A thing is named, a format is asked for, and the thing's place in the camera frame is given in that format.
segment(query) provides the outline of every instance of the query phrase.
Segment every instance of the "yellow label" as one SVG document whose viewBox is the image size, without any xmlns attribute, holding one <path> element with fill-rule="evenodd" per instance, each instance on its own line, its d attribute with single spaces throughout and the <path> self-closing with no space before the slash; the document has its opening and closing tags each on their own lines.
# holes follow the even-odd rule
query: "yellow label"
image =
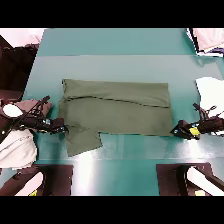
<svg viewBox="0 0 224 224">
<path fill-rule="evenodd" d="M 37 196 L 37 190 L 35 190 L 35 191 L 32 192 L 31 194 L 29 194 L 29 196 Z"/>
<path fill-rule="evenodd" d="M 196 196 L 205 196 L 205 192 L 203 190 L 195 191 Z"/>
<path fill-rule="evenodd" d="M 190 128 L 190 132 L 192 135 L 200 135 L 201 133 L 198 131 L 198 128 Z"/>
</svg>

